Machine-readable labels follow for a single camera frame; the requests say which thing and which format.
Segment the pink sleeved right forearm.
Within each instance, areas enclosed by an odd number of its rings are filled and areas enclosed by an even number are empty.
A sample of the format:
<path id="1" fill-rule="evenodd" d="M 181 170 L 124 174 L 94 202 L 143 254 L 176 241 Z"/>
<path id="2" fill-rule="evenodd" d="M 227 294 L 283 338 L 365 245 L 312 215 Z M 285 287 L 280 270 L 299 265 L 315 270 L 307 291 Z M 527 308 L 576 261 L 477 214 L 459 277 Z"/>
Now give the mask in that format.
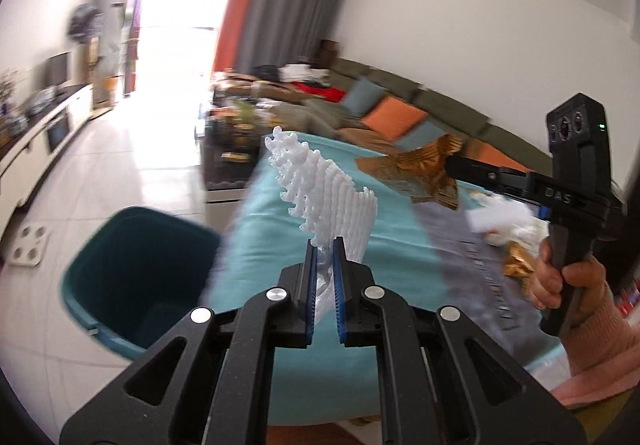
<path id="1" fill-rule="evenodd" d="M 610 399 L 639 383 L 639 326 L 631 326 L 616 309 L 605 287 L 599 307 L 561 339 L 570 379 L 552 395 L 566 407 Z"/>

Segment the person's right hand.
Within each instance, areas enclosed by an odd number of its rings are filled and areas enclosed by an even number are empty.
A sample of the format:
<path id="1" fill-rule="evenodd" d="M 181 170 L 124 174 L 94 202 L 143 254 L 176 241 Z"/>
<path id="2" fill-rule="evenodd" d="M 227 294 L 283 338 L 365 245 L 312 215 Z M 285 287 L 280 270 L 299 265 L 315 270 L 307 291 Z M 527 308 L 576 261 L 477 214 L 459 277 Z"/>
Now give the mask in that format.
<path id="1" fill-rule="evenodd" d="M 534 278 L 530 286 L 530 299 L 537 309 L 558 309 L 565 287 L 582 290 L 570 325 L 576 327 L 586 321 L 608 296 L 604 266 L 592 255 L 585 261 L 563 267 L 560 271 L 552 265 L 552 251 L 547 239 L 539 246 L 535 262 Z"/>

